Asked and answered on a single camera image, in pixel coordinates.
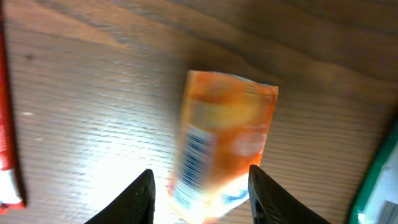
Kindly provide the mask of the green white packet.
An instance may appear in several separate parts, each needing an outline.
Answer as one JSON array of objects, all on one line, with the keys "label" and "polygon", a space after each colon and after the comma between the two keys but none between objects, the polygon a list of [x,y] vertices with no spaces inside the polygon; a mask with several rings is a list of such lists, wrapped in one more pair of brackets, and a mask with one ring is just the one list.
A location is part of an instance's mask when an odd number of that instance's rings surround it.
[{"label": "green white packet", "polygon": [[349,224],[397,224],[397,124],[378,150],[349,216]]}]

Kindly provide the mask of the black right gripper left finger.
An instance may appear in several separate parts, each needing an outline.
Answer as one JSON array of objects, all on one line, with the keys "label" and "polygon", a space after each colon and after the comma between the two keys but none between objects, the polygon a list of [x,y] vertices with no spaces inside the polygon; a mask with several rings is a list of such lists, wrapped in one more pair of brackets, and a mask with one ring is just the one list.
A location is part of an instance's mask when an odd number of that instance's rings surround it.
[{"label": "black right gripper left finger", "polygon": [[155,180],[146,169],[107,207],[85,224],[153,224],[155,211]]}]

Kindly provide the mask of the orange snack packet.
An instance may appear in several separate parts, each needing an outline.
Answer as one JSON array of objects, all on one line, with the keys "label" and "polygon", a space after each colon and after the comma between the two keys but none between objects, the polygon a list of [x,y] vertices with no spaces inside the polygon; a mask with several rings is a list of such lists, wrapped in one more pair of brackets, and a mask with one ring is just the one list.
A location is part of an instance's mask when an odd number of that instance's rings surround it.
[{"label": "orange snack packet", "polygon": [[170,175],[171,207],[189,223],[214,223],[248,197],[279,89],[237,75],[190,70]]}]

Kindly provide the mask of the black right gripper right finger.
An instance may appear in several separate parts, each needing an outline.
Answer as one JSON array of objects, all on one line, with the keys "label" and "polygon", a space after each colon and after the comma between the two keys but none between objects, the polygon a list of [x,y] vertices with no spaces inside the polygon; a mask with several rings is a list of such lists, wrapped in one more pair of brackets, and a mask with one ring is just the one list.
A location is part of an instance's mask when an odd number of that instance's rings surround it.
[{"label": "black right gripper right finger", "polygon": [[254,224],[330,224],[257,165],[249,168],[248,191]]}]

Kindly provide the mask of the red stick sachet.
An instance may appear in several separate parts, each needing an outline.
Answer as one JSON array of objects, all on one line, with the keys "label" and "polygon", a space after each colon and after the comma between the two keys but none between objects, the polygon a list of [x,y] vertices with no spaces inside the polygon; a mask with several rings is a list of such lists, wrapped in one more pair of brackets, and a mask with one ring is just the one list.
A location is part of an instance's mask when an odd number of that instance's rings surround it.
[{"label": "red stick sachet", "polygon": [[1,215],[5,215],[8,210],[26,208],[22,190],[7,67],[4,16],[1,16]]}]

